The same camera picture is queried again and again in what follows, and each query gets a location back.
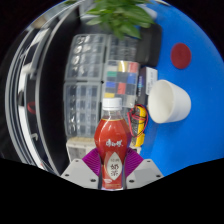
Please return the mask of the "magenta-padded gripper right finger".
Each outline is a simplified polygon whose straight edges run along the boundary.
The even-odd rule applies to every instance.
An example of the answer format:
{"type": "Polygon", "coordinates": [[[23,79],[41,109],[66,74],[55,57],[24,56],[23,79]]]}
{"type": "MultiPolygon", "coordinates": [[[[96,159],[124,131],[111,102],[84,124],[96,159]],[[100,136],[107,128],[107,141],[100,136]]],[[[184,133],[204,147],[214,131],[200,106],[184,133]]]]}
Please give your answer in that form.
{"type": "Polygon", "coordinates": [[[163,177],[151,159],[143,159],[129,148],[124,163],[124,188],[141,188],[163,177]]]}

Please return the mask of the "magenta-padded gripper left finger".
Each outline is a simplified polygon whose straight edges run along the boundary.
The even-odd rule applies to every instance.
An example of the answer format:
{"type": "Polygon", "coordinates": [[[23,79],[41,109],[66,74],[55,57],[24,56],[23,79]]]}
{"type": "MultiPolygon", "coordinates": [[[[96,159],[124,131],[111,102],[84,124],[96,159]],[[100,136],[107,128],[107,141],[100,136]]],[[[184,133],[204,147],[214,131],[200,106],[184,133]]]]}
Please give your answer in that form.
{"type": "Polygon", "coordinates": [[[99,189],[100,175],[101,159],[97,149],[93,149],[82,159],[74,159],[61,177],[84,188],[99,189]]]}

